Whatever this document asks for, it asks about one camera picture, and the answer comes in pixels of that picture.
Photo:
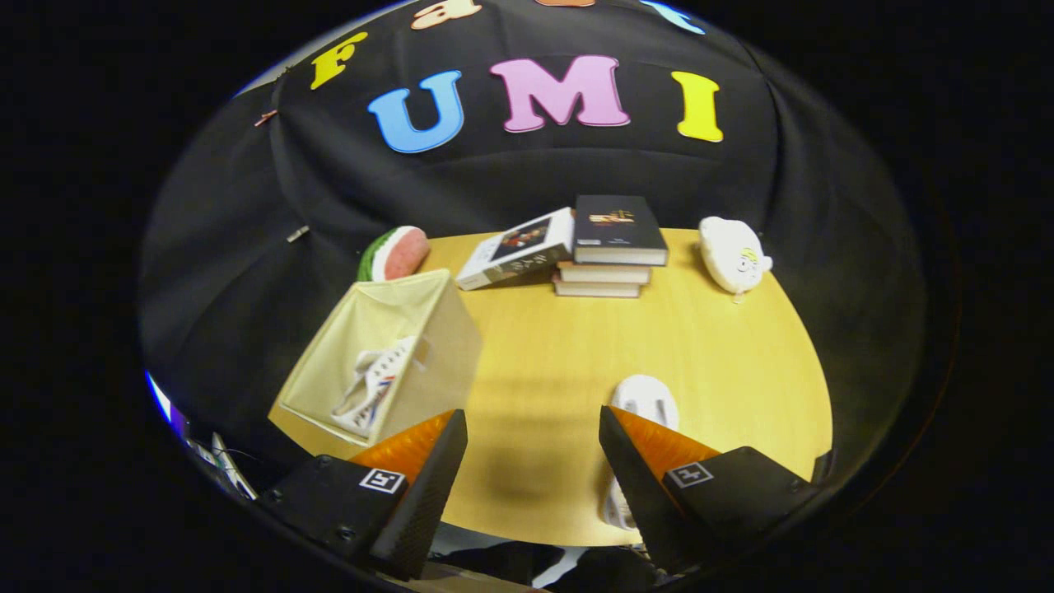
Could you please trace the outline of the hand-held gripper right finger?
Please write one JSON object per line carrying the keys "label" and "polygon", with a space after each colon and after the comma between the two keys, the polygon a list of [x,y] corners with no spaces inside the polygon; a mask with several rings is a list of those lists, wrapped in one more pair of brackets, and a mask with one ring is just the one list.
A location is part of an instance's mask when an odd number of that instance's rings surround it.
{"label": "hand-held gripper right finger", "polygon": [[652,562],[669,573],[738,562],[819,494],[752,446],[719,453],[614,406],[599,412],[599,443]]}

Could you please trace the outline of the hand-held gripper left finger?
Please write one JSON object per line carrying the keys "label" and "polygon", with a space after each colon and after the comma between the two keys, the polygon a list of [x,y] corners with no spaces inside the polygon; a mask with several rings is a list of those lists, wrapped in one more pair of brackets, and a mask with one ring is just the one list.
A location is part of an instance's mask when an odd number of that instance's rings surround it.
{"label": "hand-held gripper left finger", "polygon": [[340,562],[417,579],[468,444],[462,409],[422,421],[350,459],[317,455],[259,494],[259,505]]}

